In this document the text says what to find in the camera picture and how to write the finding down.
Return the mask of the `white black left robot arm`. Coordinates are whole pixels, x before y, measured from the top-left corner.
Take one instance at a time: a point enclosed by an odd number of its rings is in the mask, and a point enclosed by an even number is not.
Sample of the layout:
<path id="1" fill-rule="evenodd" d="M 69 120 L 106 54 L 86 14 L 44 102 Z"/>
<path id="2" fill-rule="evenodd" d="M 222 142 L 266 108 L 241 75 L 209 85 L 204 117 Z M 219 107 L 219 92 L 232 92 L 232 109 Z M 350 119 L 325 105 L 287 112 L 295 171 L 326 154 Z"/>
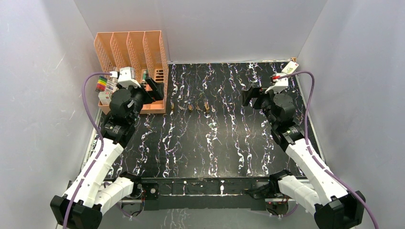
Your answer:
<path id="1" fill-rule="evenodd" d="M 55 219 L 64 229 L 96 229 L 103 215 L 122 199 L 145 199 L 146 191 L 137 175 L 122 172 L 108 185 L 104 179 L 134 135 L 143 106 L 164 97 L 164 83 L 150 77 L 142 84 L 120 85 L 112 94 L 110 111 L 102 125 L 96 126 L 96 152 L 64 194 L 51 200 Z"/>

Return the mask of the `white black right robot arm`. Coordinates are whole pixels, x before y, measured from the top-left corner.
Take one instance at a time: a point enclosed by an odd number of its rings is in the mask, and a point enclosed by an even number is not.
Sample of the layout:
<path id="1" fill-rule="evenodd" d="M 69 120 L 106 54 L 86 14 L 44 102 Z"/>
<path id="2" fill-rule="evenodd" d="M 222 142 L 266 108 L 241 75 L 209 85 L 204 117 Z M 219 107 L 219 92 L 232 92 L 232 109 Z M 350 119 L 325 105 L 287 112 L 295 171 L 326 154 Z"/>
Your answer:
<path id="1" fill-rule="evenodd" d="M 293 198 L 313 215 L 320 229 L 352 229 L 360 225 L 364 195 L 360 191 L 350 192 L 327 173 L 327 166 L 294 120 L 296 107 L 291 96 L 251 86 L 242 91 L 242 98 L 243 106 L 256 99 L 253 108 L 264 113 L 275 143 L 296 162 L 312 185 L 308 187 L 284 169 L 270 175 L 270 194 L 276 198 L 283 195 Z"/>

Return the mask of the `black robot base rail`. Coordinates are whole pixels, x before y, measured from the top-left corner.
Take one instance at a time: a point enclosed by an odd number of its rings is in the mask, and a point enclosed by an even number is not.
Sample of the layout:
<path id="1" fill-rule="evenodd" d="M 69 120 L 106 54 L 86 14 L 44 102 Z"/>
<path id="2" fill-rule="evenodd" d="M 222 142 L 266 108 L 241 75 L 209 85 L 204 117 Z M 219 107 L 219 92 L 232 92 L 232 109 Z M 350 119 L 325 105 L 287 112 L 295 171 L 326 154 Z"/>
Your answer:
<path id="1" fill-rule="evenodd" d="M 267 177 L 141 178 L 145 211 L 164 209 L 234 209 L 285 214 L 296 203 L 276 193 Z"/>

